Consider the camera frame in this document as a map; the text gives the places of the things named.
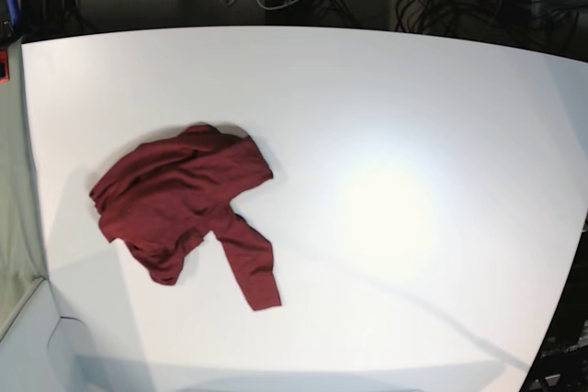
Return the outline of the red box at left edge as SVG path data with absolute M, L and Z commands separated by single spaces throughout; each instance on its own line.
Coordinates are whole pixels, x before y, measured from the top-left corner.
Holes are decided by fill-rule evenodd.
M 9 81 L 9 61 L 6 50 L 0 50 L 0 83 Z

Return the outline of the blue handled tool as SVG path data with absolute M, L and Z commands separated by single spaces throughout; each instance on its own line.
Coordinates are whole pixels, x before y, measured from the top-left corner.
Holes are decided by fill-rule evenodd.
M 11 28 L 14 28 L 19 25 L 21 21 L 21 10 L 19 6 L 18 0 L 5 0 L 8 16 L 9 16 L 9 24 Z

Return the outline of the dark red t-shirt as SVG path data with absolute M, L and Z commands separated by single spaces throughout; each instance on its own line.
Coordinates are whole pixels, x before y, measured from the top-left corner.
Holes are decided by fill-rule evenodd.
M 123 241 L 163 286 L 177 283 L 185 259 L 213 234 L 246 302 L 259 311 L 281 304 L 272 244 L 231 202 L 272 178 L 250 136 L 200 124 L 139 145 L 95 183 L 89 197 L 107 241 Z

